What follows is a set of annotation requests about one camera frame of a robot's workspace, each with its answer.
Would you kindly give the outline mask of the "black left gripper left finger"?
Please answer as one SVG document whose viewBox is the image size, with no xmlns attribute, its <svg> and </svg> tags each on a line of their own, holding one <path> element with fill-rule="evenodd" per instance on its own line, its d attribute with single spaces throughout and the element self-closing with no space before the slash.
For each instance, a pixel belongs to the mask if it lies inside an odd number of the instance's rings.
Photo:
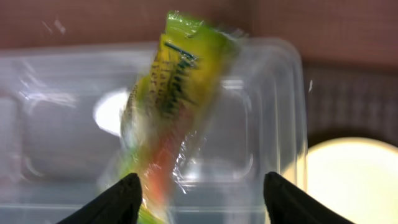
<svg viewBox="0 0 398 224">
<path fill-rule="evenodd" d="M 58 224 L 136 224 L 141 203 L 139 176 L 130 173 Z"/>
</svg>

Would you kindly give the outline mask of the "white tissue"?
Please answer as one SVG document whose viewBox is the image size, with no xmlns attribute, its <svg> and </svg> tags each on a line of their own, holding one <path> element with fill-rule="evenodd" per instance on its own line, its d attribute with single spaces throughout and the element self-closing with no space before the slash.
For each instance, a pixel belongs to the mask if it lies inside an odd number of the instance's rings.
<svg viewBox="0 0 398 224">
<path fill-rule="evenodd" d="M 119 88 L 105 93 L 95 103 L 93 119 L 101 130 L 120 137 L 121 115 L 128 96 L 129 91 L 127 88 Z"/>
</svg>

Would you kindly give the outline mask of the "green snack wrapper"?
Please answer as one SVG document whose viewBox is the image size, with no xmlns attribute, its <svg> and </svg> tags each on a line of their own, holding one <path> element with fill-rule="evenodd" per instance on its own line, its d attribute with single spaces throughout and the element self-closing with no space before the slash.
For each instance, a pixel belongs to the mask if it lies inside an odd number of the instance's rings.
<svg viewBox="0 0 398 224">
<path fill-rule="evenodd" d="M 168 223 L 174 176 L 191 158 L 203 122 L 245 39 L 238 28 L 167 13 L 148 71 L 120 113 L 120 150 L 102 176 L 109 187 L 129 174 L 140 180 L 134 223 Z"/>
</svg>

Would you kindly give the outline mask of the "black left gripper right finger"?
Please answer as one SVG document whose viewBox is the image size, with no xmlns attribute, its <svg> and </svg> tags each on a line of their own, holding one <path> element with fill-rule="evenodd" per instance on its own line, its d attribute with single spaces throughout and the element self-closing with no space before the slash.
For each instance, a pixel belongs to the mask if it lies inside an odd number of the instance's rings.
<svg viewBox="0 0 398 224">
<path fill-rule="evenodd" d="M 276 172 L 265 175 L 263 194 L 272 224 L 353 224 Z"/>
</svg>

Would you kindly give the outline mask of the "yellow plate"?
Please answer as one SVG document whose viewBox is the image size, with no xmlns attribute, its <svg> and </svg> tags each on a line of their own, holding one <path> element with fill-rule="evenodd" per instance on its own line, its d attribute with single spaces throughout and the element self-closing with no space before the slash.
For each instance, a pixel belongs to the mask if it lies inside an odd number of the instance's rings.
<svg viewBox="0 0 398 224">
<path fill-rule="evenodd" d="M 397 223 L 397 147 L 347 137 L 318 143 L 282 175 L 353 223 Z"/>
</svg>

